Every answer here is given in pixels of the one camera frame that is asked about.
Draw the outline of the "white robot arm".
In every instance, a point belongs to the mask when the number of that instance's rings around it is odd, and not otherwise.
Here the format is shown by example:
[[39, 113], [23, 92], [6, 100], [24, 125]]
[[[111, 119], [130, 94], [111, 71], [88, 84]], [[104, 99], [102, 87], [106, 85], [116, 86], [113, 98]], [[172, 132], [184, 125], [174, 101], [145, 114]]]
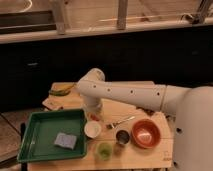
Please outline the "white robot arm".
[[173, 116], [172, 171], [213, 171], [213, 86], [107, 82], [103, 71], [93, 68], [77, 89], [89, 111], [101, 108], [105, 98]]

